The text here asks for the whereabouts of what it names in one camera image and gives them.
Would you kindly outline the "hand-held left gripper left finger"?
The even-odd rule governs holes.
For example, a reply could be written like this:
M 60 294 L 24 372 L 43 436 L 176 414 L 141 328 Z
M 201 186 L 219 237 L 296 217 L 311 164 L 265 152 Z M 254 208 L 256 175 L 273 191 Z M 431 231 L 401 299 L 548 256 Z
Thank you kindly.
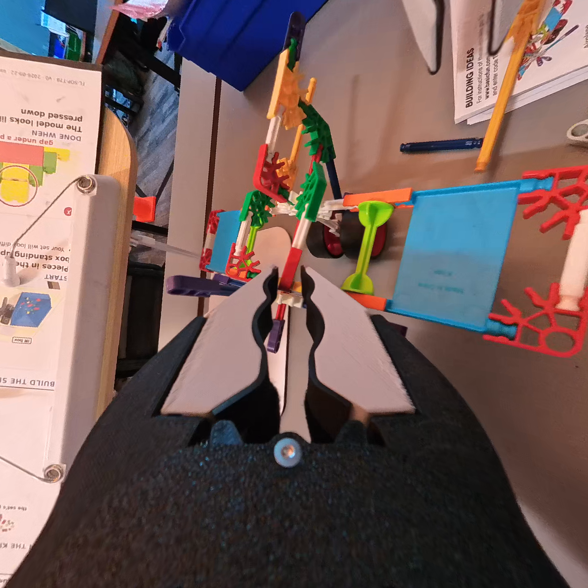
M 209 314 L 161 414 L 219 415 L 251 393 L 267 392 L 269 399 L 254 401 L 254 410 L 275 405 L 280 415 L 265 345 L 273 327 L 277 282 L 278 268 L 269 266 Z

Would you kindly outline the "white instruction booklet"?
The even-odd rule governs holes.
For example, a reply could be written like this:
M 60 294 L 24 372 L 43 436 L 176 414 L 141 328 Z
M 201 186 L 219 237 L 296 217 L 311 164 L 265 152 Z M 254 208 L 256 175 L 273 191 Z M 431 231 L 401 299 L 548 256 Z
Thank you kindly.
M 490 119 L 513 44 L 488 53 L 492 1 L 450 1 L 454 122 Z M 587 1 L 546 1 L 507 112 L 587 79 Z

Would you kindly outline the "colourful toy rod airplane model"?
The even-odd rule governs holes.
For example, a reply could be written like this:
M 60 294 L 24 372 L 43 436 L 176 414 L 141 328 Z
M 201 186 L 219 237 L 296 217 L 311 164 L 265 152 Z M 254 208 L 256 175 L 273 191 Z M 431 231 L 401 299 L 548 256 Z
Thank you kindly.
M 301 185 L 317 161 L 327 188 L 316 221 L 296 218 L 288 255 L 281 257 L 269 352 L 279 350 L 286 308 L 306 306 L 295 281 L 305 249 L 317 258 L 355 258 L 356 271 L 341 290 L 366 309 L 478 332 L 487 341 L 555 357 L 581 350 L 587 333 L 587 252 L 580 249 L 587 245 L 587 166 L 527 171 L 517 180 L 461 187 L 342 194 L 332 133 L 312 105 L 317 80 L 302 85 L 300 61 L 289 64 L 295 56 L 294 47 L 284 49 L 276 69 L 277 74 L 284 61 L 298 74 L 295 106 L 305 113 L 293 204 L 278 204 L 260 228 L 239 220 L 243 203 L 239 210 L 212 210 L 199 261 L 199 271 L 212 278 L 173 275 L 166 279 L 167 293 L 227 297 L 260 274 L 254 246 L 266 233 L 262 228 L 279 215 L 296 218 Z M 298 125 L 283 122 L 274 147 L 281 158 L 290 157 Z M 537 309 L 531 315 L 506 299 L 508 315 L 491 313 L 517 206 L 527 205 L 528 219 L 550 204 L 559 212 L 540 231 L 565 223 L 562 239 L 569 241 L 560 281 L 550 285 L 546 298 L 525 289 Z

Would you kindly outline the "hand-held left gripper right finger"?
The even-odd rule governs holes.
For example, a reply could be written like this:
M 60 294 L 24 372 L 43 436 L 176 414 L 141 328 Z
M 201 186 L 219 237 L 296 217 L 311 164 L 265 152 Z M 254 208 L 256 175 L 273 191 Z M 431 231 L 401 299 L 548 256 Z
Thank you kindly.
M 304 266 L 301 278 L 306 327 L 313 341 L 309 376 L 368 415 L 414 413 L 365 308 L 312 268 Z

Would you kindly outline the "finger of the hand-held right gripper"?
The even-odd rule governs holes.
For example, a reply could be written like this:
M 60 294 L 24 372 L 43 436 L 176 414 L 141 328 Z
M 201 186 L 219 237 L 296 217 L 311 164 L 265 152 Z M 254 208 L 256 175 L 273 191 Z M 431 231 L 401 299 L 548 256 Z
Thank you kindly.
M 402 1 L 415 41 L 431 75 L 442 62 L 444 1 Z
M 491 1 L 489 13 L 488 54 L 494 56 L 508 38 L 522 1 Z

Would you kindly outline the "red plastic packet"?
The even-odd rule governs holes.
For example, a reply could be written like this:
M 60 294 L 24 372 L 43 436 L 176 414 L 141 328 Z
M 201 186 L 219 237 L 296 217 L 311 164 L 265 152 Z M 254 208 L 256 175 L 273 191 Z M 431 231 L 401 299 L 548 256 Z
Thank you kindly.
M 173 18 L 186 3 L 187 1 L 125 1 L 113 5 L 112 10 L 126 15 L 130 19 L 147 21 L 152 18 Z

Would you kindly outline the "printed instruction sheet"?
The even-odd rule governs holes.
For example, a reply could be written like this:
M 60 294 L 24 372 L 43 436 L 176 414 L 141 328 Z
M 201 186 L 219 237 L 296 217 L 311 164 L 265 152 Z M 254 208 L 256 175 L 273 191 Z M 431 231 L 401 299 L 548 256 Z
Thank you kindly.
M 60 489 L 60 481 L 41 481 L 1 464 L 1 587 L 37 540 Z
M 72 239 L 95 171 L 99 70 L 1 57 L 1 456 L 41 469 L 70 354 Z

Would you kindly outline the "blue plastic bin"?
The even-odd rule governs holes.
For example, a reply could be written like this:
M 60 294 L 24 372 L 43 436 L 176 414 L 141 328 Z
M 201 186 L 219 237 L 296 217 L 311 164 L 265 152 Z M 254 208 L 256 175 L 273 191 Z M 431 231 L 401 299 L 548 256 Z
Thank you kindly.
M 172 20 L 170 50 L 239 91 L 284 49 L 300 61 L 305 27 L 326 1 L 189 1 Z

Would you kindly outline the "yellow rod with yellow connector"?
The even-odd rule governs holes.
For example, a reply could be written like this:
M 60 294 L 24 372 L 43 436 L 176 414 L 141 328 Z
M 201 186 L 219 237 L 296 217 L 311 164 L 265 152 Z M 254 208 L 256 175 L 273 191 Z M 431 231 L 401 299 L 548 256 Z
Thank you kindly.
M 507 34 L 507 38 L 513 40 L 513 49 L 497 95 L 489 126 L 483 139 L 481 151 L 476 161 L 475 172 L 477 173 L 486 171 L 492 158 L 506 107 L 518 77 L 518 69 L 525 53 L 525 47 L 531 34 L 539 25 L 544 4 L 544 1 L 523 1 Z

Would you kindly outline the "dark blue rod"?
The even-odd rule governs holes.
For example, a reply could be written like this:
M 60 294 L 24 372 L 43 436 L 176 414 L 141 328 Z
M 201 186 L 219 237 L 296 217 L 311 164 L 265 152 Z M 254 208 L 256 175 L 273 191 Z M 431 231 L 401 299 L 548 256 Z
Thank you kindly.
M 468 151 L 481 149 L 483 138 L 444 139 L 438 141 L 423 141 L 401 143 L 401 153 L 432 153 L 447 151 Z

